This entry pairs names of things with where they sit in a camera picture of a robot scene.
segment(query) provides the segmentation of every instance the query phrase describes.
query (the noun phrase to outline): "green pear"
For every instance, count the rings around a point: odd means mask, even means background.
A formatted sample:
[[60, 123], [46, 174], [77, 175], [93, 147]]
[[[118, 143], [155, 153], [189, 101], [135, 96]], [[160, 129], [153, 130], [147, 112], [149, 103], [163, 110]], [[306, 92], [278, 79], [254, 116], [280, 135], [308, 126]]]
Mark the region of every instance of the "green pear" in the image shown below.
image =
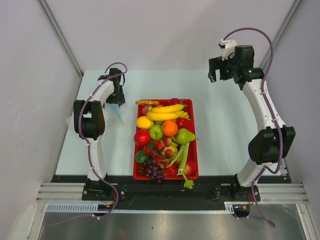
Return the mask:
[[196, 139], [196, 135], [185, 128], [180, 128], [174, 138], [177, 144], [185, 145], [194, 141]]

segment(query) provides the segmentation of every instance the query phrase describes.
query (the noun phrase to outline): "white table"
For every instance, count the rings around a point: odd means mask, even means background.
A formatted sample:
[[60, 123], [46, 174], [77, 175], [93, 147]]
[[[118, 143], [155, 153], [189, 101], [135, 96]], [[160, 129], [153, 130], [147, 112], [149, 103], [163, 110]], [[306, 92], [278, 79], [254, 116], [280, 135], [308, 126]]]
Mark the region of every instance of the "white table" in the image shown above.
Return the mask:
[[[86, 71], [77, 99], [87, 99], [103, 73]], [[232, 79], [211, 83], [207, 75], [207, 70], [133, 70], [126, 74], [126, 103], [120, 108], [115, 105], [123, 125], [102, 139], [108, 175], [133, 174], [138, 109], [135, 102], [140, 99], [192, 100], [200, 176], [234, 175], [243, 168], [249, 158], [248, 143], [257, 134], [254, 114]], [[88, 168], [83, 140], [70, 127], [55, 174], [87, 175]]]

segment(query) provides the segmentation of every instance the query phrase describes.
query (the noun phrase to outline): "wall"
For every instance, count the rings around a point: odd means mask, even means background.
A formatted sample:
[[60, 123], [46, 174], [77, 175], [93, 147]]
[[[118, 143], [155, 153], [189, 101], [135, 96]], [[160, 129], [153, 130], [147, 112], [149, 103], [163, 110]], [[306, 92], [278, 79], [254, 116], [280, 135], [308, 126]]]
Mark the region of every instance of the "wall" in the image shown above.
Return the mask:
[[0, 239], [48, 180], [80, 84], [35, 0], [0, 2]]
[[[294, 0], [48, 0], [83, 70], [120, 61], [130, 70], [208, 69], [218, 43], [237, 28], [271, 38]], [[257, 66], [268, 44], [256, 32], [234, 35], [253, 44]]]
[[287, 156], [295, 182], [303, 182], [320, 225], [320, 1], [302, 1], [275, 51], [268, 77], [272, 100], [296, 137]]

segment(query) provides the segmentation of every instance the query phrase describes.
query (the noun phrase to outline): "lemon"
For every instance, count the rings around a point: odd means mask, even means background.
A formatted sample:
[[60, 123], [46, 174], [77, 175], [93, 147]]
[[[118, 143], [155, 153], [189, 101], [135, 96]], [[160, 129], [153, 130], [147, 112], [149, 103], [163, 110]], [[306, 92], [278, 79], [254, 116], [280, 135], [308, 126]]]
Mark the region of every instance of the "lemon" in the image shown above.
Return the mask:
[[154, 122], [147, 118], [147, 116], [141, 116], [136, 120], [136, 126], [140, 129], [149, 129]]

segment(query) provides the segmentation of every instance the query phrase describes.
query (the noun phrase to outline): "bunch of grapes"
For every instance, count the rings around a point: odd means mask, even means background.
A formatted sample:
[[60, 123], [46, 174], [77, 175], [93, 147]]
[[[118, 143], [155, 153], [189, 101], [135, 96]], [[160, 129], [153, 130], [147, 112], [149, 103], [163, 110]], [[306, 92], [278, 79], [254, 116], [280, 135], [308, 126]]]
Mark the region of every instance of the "bunch of grapes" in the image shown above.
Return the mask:
[[140, 173], [142, 176], [156, 180], [158, 183], [161, 183], [165, 178], [165, 170], [157, 165], [157, 161], [155, 159], [144, 162], [141, 166]]

